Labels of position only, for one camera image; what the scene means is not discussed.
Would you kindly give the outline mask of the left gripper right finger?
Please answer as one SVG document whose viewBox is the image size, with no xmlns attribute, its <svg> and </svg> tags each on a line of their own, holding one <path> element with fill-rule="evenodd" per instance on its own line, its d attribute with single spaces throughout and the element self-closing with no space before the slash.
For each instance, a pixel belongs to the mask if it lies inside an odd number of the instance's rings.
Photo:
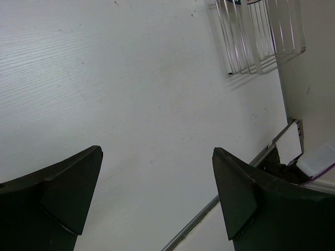
<svg viewBox="0 0 335 251">
<path fill-rule="evenodd" d="M 215 150 L 224 157 L 232 155 L 220 147 Z M 215 161 L 222 166 L 213 152 L 213 169 Z M 248 204 L 247 198 L 220 204 L 235 250 L 334 250 L 333 194 L 289 183 L 252 166 L 242 169 L 255 184 L 252 199 L 257 205 Z"/>
</svg>

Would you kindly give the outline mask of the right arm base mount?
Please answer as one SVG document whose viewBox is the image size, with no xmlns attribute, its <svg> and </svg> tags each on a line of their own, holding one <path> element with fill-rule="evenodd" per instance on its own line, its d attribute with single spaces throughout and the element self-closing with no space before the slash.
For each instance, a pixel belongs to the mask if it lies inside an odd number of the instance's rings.
<svg viewBox="0 0 335 251">
<path fill-rule="evenodd" d="M 280 163 L 278 150 L 275 148 L 261 162 L 258 169 L 292 184 L 302 185 L 309 182 L 311 178 L 302 172 L 296 163 L 296 159 L 288 165 Z"/>
</svg>

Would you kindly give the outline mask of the blue rimmed white plate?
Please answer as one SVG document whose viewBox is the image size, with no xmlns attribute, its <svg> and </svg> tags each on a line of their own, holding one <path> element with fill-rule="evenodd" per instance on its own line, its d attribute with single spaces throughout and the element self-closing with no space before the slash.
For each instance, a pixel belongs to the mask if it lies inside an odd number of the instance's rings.
<svg viewBox="0 0 335 251">
<path fill-rule="evenodd" d="M 242 1 L 241 0 L 227 0 L 230 3 L 236 4 L 236 5 L 241 5 Z M 255 4 L 261 0 L 247 0 L 247 5 Z"/>
</svg>

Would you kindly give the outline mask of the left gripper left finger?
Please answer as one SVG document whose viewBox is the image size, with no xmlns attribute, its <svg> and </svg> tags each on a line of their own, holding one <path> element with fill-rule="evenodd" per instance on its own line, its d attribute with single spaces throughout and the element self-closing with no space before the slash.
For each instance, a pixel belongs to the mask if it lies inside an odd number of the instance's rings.
<svg viewBox="0 0 335 251">
<path fill-rule="evenodd" d="M 73 250 L 82 235 L 103 160 L 93 145 L 1 183 L 1 250 Z"/>
</svg>

